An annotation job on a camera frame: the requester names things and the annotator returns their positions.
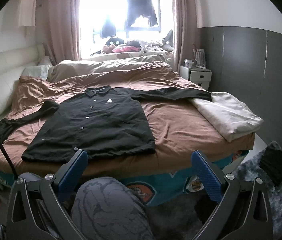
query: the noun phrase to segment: hanging clothes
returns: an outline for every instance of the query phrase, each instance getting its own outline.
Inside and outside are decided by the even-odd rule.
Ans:
[[[100,38],[113,37],[117,34],[117,29],[114,23],[110,20],[110,17],[107,15],[105,22],[100,30]]]
[[[135,22],[134,0],[127,0],[127,4],[128,4],[128,8],[127,8],[126,26],[130,27]]]
[[[127,0],[127,26],[134,24],[140,16],[147,17],[150,21],[150,27],[158,24],[157,15],[155,14],[152,0]]]

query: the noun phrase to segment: pink pillow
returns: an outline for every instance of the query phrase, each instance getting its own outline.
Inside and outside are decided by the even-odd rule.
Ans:
[[[133,51],[140,51],[139,48],[136,48],[134,46],[123,46],[123,47],[116,47],[115,49],[112,50],[114,53],[119,53],[119,52],[133,52]]]

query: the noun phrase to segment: drawer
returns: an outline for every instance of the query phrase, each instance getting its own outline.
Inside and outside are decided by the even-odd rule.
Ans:
[[[190,81],[193,83],[200,81],[208,81],[211,80],[212,72],[204,72],[204,71],[191,71]]]
[[[208,91],[210,82],[209,81],[196,81],[194,82],[194,84]]]

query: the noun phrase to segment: white towel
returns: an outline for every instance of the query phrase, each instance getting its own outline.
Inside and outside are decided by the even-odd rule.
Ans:
[[[18,26],[25,26],[27,34],[35,28],[36,0],[20,0],[18,7]]]
[[[263,120],[233,95],[211,93],[212,102],[193,98],[189,101],[209,123],[229,142],[257,131]]]

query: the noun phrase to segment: metal screw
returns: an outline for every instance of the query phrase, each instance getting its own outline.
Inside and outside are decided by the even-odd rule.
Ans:
[[[229,180],[234,180],[234,179],[235,179],[235,176],[234,176],[233,174],[231,174],[231,173],[228,173],[228,174],[226,175],[226,178],[229,179]]]
[[[262,184],[263,181],[260,178],[256,178],[256,182],[259,183],[259,184]]]
[[[24,179],[23,178],[18,178],[16,180],[17,184],[22,184],[24,182]]]
[[[54,174],[52,174],[52,173],[45,175],[46,180],[51,180],[51,179],[53,179],[53,177],[54,177]]]

